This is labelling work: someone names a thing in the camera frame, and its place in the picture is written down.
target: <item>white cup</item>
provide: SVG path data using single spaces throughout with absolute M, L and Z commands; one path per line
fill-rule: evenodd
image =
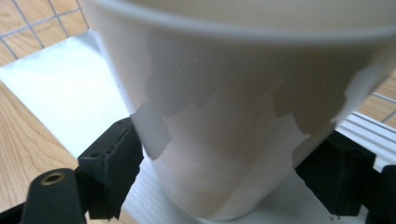
M 169 198 L 250 211 L 395 67 L 394 0 L 86 0 Z

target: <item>hole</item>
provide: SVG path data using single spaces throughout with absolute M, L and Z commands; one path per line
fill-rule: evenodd
M 361 150 L 357 150 L 357 149 L 352 149 L 350 152 L 357 156 L 360 156 L 361 154 L 363 154 L 363 152 Z
M 55 183 L 58 183 L 59 181 L 64 179 L 64 174 L 63 173 L 52 173 L 49 175 L 44 176 L 41 179 L 41 185 L 53 185 Z
M 94 153 L 91 154 L 92 158 L 98 158 L 100 156 L 101 156 L 101 154 L 99 152 L 94 152 Z

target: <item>cup rim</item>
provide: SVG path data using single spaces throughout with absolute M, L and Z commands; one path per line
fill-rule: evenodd
M 221 22 L 204 21 L 195 18 L 160 11 L 155 8 L 144 7 L 134 2 L 86 0 L 91 4 L 116 12 L 118 16 L 138 20 L 151 24 L 158 29 L 171 30 L 177 33 L 206 35 L 221 37 L 222 39 L 238 39 L 246 41 L 265 41 L 271 44 L 299 44 L 299 45 L 350 45 L 380 43 L 385 40 L 396 39 L 396 24 L 354 29 L 354 30 L 280 30 L 274 28 L 258 29 L 253 27 L 232 26 Z

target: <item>wooden table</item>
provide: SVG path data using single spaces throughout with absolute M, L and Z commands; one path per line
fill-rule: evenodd
M 0 212 L 23 203 L 30 182 L 56 168 L 74 169 L 77 161 L 0 81 Z M 108 223 L 91 221 L 90 223 Z M 135 223 L 126 212 L 109 223 Z

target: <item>grid pattern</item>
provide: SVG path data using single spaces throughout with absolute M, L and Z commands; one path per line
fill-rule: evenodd
M 88 29 L 79 0 L 0 0 L 0 65 Z
M 81 1 L 0 0 L 0 66 L 88 30 Z M 396 132 L 396 71 L 358 112 Z

